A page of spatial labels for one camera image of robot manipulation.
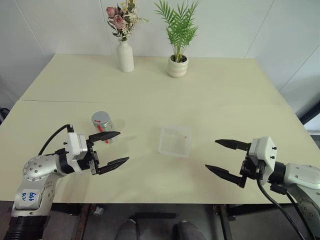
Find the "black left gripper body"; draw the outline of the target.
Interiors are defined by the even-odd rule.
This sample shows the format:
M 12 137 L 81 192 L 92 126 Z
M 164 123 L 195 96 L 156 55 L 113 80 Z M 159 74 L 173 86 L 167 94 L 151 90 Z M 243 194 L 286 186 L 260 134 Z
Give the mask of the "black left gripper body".
M 90 140 L 86 140 L 87 152 L 85 156 L 77 160 L 77 163 L 82 171 L 90 170 L 92 175 L 98 174 L 99 159 L 97 152 L 93 149 L 94 143 Z

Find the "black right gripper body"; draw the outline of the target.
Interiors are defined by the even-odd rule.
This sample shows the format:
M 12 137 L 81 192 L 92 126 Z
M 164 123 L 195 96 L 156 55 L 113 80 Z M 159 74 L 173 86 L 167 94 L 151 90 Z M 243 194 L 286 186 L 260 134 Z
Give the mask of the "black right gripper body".
M 241 175 L 240 179 L 242 182 L 245 182 L 247 178 L 252 180 L 262 180 L 266 164 L 263 160 L 259 159 L 256 162 L 254 162 L 249 152 L 249 150 L 246 151 L 245 159 L 242 162 L 239 172 Z

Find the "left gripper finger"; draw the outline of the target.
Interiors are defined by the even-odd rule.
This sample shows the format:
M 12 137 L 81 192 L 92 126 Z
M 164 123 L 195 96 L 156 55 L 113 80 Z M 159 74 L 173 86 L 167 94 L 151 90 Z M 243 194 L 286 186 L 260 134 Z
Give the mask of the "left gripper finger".
M 105 165 L 103 167 L 98 167 L 96 170 L 96 173 L 99 175 L 103 175 L 108 172 L 111 172 L 111 171 L 117 169 L 118 167 L 120 167 L 121 165 L 123 165 L 129 159 L 130 159 L 129 157 L 123 157 L 123 158 L 119 158 L 119 159 L 110 161 L 107 163 L 107 165 Z
M 103 132 L 89 135 L 87 141 L 93 144 L 94 142 L 97 142 L 97 141 L 107 141 L 109 139 L 112 139 L 112 138 L 120 135 L 120 134 L 121 133 L 118 131 L 103 131 Z

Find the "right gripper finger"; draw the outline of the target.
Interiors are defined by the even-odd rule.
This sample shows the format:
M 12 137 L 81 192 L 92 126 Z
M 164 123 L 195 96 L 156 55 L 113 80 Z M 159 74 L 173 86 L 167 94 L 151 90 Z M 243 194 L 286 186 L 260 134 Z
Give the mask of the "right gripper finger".
M 217 167 L 217 166 L 212 166 L 212 165 L 206 164 L 205 167 L 209 171 L 211 171 L 212 173 L 214 173 L 215 175 L 220 177 L 221 179 L 224 179 L 226 181 L 234 183 L 237 186 L 239 186 L 240 188 L 245 187 L 246 180 L 247 180 L 247 178 L 245 176 L 236 176 L 234 174 L 229 173 L 228 170 Z
M 238 149 L 242 151 L 249 151 L 251 147 L 251 143 L 241 142 L 234 139 L 218 139 L 218 140 L 215 140 L 214 142 L 233 150 Z

